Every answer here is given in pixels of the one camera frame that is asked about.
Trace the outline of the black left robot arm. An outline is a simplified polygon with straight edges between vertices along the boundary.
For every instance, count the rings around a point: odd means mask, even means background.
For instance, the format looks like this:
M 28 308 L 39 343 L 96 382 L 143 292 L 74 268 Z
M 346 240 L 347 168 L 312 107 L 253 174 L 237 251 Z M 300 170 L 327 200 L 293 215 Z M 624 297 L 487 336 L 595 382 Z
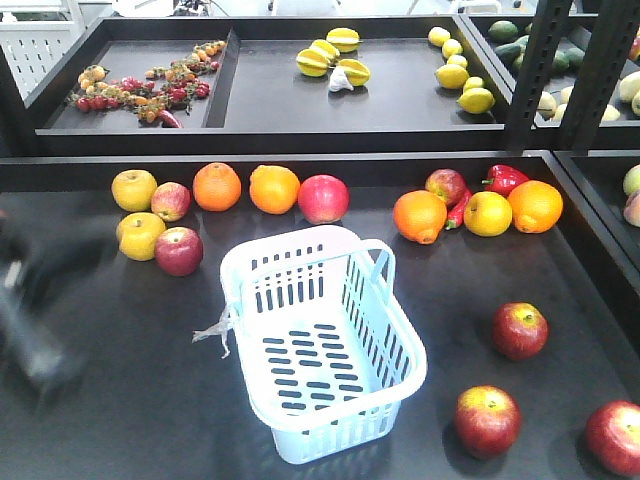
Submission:
M 100 220 L 60 228 L 1 212 L 1 358 L 40 395 L 78 379 L 78 354 L 42 323 L 53 295 L 116 253 L 115 234 Z

